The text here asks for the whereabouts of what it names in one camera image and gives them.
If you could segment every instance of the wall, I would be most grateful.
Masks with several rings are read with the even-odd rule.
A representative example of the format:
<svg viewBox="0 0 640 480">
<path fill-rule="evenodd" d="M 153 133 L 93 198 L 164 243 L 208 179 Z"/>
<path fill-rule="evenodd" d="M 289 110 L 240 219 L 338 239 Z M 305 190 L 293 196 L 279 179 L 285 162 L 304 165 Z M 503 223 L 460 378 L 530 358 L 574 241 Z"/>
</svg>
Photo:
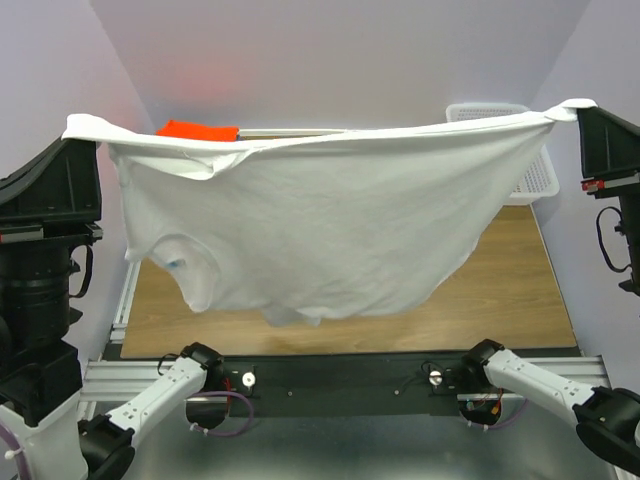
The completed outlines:
<svg viewBox="0 0 640 480">
<path fill-rule="evenodd" d="M 640 3 L 593 0 L 540 88 L 534 108 L 566 98 L 587 97 L 640 125 Z M 574 330 L 589 355 L 602 354 L 617 386 L 640 389 L 640 299 L 617 286 L 627 278 L 610 272 L 602 260 L 595 216 L 606 205 L 580 190 L 577 125 L 559 126 L 547 144 L 560 181 L 560 195 L 536 204 L 545 242 Z M 624 240 L 606 222 L 607 248 L 625 265 Z"/>
<path fill-rule="evenodd" d="M 151 129 L 140 98 L 86 0 L 3 2 L 0 52 L 1 176 L 60 136 L 70 113 L 92 113 L 132 129 Z M 99 164 L 105 237 L 95 247 L 89 294 L 74 302 L 84 318 L 68 336 L 85 359 L 96 357 L 104 346 L 125 272 L 119 189 L 103 148 Z M 73 288 L 79 277 L 74 276 Z"/>
<path fill-rule="evenodd" d="M 588 0 L 91 0 L 152 120 L 381 127 L 529 103 Z"/>
</svg>

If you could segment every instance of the wooden tabletop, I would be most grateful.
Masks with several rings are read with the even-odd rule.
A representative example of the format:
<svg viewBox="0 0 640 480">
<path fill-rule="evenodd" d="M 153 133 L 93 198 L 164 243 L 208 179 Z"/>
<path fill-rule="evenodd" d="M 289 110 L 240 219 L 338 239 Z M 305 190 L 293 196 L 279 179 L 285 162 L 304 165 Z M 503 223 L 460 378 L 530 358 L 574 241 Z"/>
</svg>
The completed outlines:
<svg viewBox="0 0 640 480">
<path fill-rule="evenodd" d="M 194 341 L 223 355 L 510 348 L 576 341 L 529 207 L 504 207 L 469 260 L 420 307 L 384 317 L 274 328 L 257 311 L 192 313 L 171 276 L 140 267 L 123 357 L 159 357 Z"/>
</svg>

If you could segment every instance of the red-orange object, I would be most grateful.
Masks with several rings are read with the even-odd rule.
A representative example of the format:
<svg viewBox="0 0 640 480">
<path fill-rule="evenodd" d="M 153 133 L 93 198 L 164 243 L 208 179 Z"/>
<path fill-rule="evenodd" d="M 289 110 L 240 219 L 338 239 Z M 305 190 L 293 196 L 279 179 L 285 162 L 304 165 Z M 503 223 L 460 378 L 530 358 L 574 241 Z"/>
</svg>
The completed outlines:
<svg viewBox="0 0 640 480">
<path fill-rule="evenodd" d="M 199 125 L 197 123 L 169 120 L 164 127 L 156 132 L 156 135 L 190 138 L 191 140 L 235 142 L 239 130 L 238 127 L 207 127 L 206 125 Z"/>
</svg>

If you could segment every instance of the perforated basket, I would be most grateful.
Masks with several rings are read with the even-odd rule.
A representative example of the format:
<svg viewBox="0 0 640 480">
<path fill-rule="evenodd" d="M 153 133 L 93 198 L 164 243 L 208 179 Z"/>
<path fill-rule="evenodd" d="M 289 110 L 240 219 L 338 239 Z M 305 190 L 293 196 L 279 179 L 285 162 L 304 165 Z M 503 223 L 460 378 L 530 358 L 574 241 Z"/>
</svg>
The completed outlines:
<svg viewBox="0 0 640 480">
<path fill-rule="evenodd" d="M 476 118 L 513 115 L 528 110 L 524 105 L 512 103 L 457 103 L 449 105 L 446 114 L 447 122 L 458 122 Z M 529 205 L 541 197 L 553 197 L 559 191 L 560 185 L 547 153 L 547 148 L 542 147 L 540 155 L 531 164 L 506 204 Z"/>
</svg>

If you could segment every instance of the white t-shirt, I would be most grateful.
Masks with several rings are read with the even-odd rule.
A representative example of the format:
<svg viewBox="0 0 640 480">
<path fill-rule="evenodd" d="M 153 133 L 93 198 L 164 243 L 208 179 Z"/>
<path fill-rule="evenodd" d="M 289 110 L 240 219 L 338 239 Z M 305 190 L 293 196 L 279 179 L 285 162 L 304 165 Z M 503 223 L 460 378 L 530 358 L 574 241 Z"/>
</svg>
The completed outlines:
<svg viewBox="0 0 640 480">
<path fill-rule="evenodd" d="M 166 268 L 193 311 L 317 324 L 424 302 L 472 253 L 554 123 L 593 105 L 235 143 L 71 115 L 63 138 L 109 144 L 127 259 Z"/>
</svg>

